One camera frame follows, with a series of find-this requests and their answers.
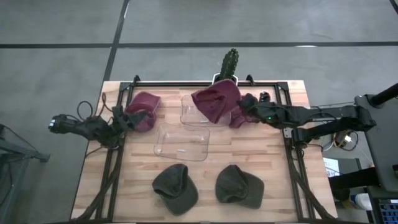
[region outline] butcher block tabletop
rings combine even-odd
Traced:
[[[289,84],[292,104],[309,106],[302,80],[280,81]],[[120,82],[104,82],[108,107],[116,105]],[[297,221],[290,183],[282,131],[266,124],[246,123],[239,129],[228,126],[208,128],[210,139],[208,155],[204,161],[184,161],[159,157],[154,154],[156,134],[162,123],[183,125],[180,121],[181,99],[203,87],[135,87],[134,96],[146,91],[161,97],[156,111],[157,121],[146,133],[128,132],[124,145],[114,222],[288,222]],[[252,93],[257,97],[266,91],[271,101],[276,101],[273,87],[239,87],[242,95]],[[107,121],[111,113],[103,111]],[[99,148],[90,141],[87,152]],[[76,192],[71,218],[81,215],[94,199],[101,185],[106,149],[90,154],[84,161],[80,183]],[[308,146],[304,156],[311,191],[327,211],[336,217],[322,153],[318,146]],[[152,181],[164,169],[177,163],[188,167],[195,183],[199,200],[187,213],[172,215],[152,188]],[[259,177],[264,182],[262,205],[254,210],[237,204],[219,203],[215,195],[218,174],[228,165],[236,164],[242,171]],[[105,198],[103,213],[108,210],[110,190]],[[303,193],[300,197],[307,214]]]

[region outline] clear plastic container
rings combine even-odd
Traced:
[[[231,122],[231,113],[220,118],[218,123],[210,122],[203,113],[195,106],[191,95],[185,95],[181,99],[181,115],[180,121],[183,124],[198,127],[223,127],[228,126]]]
[[[204,161],[209,137],[209,129],[204,127],[163,123],[156,135],[154,153],[172,159]]]

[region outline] cactus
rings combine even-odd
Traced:
[[[231,49],[224,57],[221,67],[220,80],[233,79],[235,68],[238,64],[239,54],[236,49]]]

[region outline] concrete floor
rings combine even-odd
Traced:
[[[112,43],[123,0],[0,0],[0,44]],[[398,40],[388,0],[135,0],[120,42],[374,42]],[[119,49],[110,80],[209,80],[229,49]],[[398,47],[238,48],[237,75],[305,80],[311,105],[352,101],[398,82]],[[93,104],[109,49],[0,49],[0,123],[42,152],[32,161],[15,223],[68,220],[87,141],[48,131],[51,117]],[[363,134],[353,152],[369,161]]]

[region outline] potted cactus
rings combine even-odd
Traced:
[[[230,79],[238,85],[238,78],[234,76],[235,68],[238,64],[238,58],[238,51],[236,49],[231,49],[224,57],[221,72],[214,74],[212,84],[224,79]]]

